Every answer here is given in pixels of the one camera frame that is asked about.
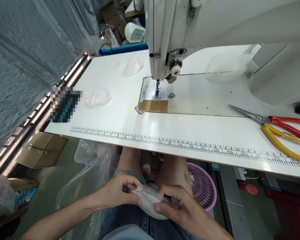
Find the denim shorts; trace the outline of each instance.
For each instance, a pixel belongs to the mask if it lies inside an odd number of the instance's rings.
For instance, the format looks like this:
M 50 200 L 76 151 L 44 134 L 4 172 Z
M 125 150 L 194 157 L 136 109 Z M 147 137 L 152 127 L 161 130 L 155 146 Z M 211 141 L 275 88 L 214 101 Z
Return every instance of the denim shorts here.
M 146 184 L 143 176 L 140 174 L 122 170 L 119 172 L 135 176 L 142 184 Z M 128 188 L 123 188 L 124 192 L 128 192 Z M 101 230 L 99 234 L 99 240 L 102 240 L 104 236 L 112 232 L 114 229 L 128 225 L 136 224 L 146 233 L 148 233 L 154 240 L 158 239 L 174 239 L 174 240 L 196 240 L 197 238 L 192 236 L 186 230 L 181 228 L 178 224 L 167 220 L 158 220 L 150 217 L 141 208 L 136 205 L 121 205 L 115 208 L 108 208 L 103 211 L 103 217 L 101 221 Z

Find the red-handled scissors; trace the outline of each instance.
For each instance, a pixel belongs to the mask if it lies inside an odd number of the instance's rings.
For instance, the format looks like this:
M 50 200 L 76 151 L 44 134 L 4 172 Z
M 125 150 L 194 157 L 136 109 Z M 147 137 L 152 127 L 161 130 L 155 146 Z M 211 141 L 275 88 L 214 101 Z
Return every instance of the red-handled scissors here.
M 300 124 L 299 118 L 274 117 L 274 116 L 269 116 L 268 118 L 270 119 L 270 123 L 277 125 L 278 127 L 281 127 L 289 131 L 290 133 L 296 135 L 298 138 L 300 138 L 300 130 L 292 127 L 289 124 L 284 123 L 284 122 L 295 122 Z
M 300 124 L 300 119 L 299 118 L 274 117 L 274 116 L 269 116 L 269 117 L 266 118 L 266 117 L 263 117 L 263 116 L 260 116 L 260 115 L 257 115 L 257 114 L 252 114 L 251 112 L 248 112 L 248 111 L 243 110 L 241 108 L 238 108 L 236 106 L 233 106 L 233 105 L 230 105 L 230 106 L 233 107 L 234 109 L 244 113 L 245 115 L 251 117 L 251 119 L 254 120 L 254 121 L 259 120 L 258 123 L 260 123 L 260 124 L 271 123 L 271 124 L 277 125 L 278 127 L 281 127 L 283 129 L 289 131 L 290 133 L 294 134 L 298 138 L 300 138 L 300 130 L 284 123 L 284 122 L 295 122 L 295 123 Z

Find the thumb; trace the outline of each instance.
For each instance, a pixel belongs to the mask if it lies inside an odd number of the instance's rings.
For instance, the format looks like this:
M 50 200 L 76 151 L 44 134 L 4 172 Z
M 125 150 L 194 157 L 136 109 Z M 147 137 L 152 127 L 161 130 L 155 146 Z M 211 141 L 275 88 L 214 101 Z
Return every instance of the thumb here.
M 141 206 L 142 202 L 141 199 L 133 193 L 123 193 L 122 204 L 132 204 Z
M 154 206 L 154 211 L 171 219 L 172 221 L 175 221 L 178 218 L 178 210 L 174 209 L 173 207 L 170 207 L 166 203 L 156 204 Z

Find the scissors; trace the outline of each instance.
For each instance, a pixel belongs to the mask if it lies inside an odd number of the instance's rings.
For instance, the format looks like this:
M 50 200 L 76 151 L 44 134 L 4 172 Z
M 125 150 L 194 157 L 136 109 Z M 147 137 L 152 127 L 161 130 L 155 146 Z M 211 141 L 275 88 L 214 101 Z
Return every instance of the scissors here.
M 276 147 L 278 148 L 281 152 L 287 154 L 288 156 L 300 161 L 300 155 L 292 152 L 290 149 L 288 149 L 287 147 L 285 147 L 280 141 L 279 139 L 277 139 L 276 136 L 282 137 L 284 139 L 287 139 L 289 141 L 293 141 L 296 142 L 298 144 L 300 144 L 300 130 L 282 122 L 295 122 L 295 123 L 299 123 L 300 124 L 300 119 L 299 118 L 288 118 L 288 117 L 274 117 L 274 116 L 269 116 L 269 117 L 264 117 L 261 116 L 259 114 L 254 114 L 251 112 L 248 112 L 246 110 L 243 110 L 241 108 L 238 108 L 236 106 L 230 105 L 232 108 L 234 108 L 235 110 L 243 113 L 244 115 L 250 117 L 250 119 L 252 119 L 253 121 L 259 123 L 262 125 L 261 130 L 263 131 L 263 133 L 267 136 L 267 138 L 270 140 L 270 142 Z M 287 131 L 289 131 L 290 133 L 294 134 L 297 137 L 294 137 L 292 135 L 290 135 L 289 133 L 285 133 L 285 132 L 281 132 L 280 130 L 276 129 L 275 127 L 271 126 L 271 124 L 277 125 Z

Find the ruler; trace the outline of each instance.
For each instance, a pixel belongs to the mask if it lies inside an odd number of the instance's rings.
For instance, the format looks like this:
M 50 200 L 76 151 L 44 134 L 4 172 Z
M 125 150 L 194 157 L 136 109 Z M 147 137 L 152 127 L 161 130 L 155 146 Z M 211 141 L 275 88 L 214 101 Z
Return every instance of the ruler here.
M 253 161 L 276 163 L 300 168 L 300 162 L 281 152 L 265 151 L 240 146 L 226 146 L 216 143 L 188 141 L 167 137 L 133 134 L 127 132 L 116 132 L 111 130 L 84 128 L 72 126 L 70 132 L 80 132 L 87 135 L 100 136 L 104 138 L 115 138 L 125 141 L 133 141 L 152 145 L 160 145 L 170 148 L 179 148 L 189 151 L 204 152 L 214 155 L 242 158 Z

